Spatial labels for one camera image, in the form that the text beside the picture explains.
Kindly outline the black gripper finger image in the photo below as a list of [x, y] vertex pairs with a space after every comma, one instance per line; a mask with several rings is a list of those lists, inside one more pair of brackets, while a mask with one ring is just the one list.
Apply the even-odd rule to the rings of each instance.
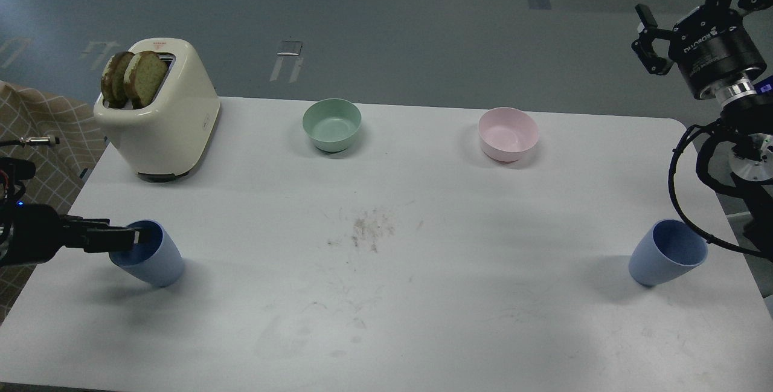
[[131, 251], [139, 243], [151, 240], [151, 228], [111, 226], [110, 219], [85, 219], [60, 216], [62, 246], [84, 252]]

